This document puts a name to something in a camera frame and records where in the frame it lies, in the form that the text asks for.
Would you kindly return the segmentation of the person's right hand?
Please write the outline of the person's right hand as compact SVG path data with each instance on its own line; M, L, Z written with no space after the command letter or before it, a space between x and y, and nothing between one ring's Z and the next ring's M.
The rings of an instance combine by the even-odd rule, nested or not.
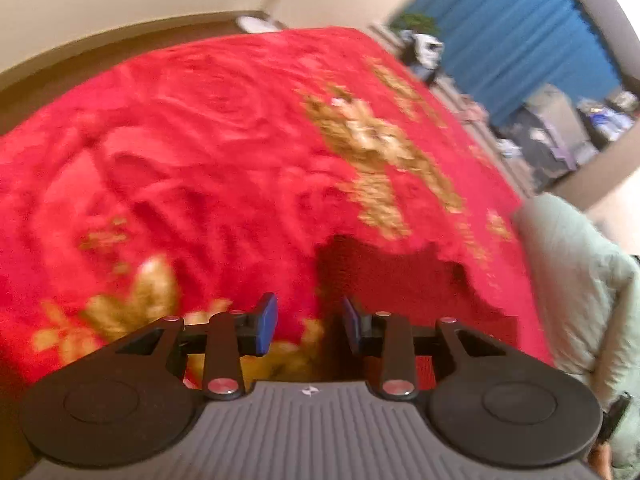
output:
M595 445L589 453L588 464L602 480L613 480L610 444L602 442Z

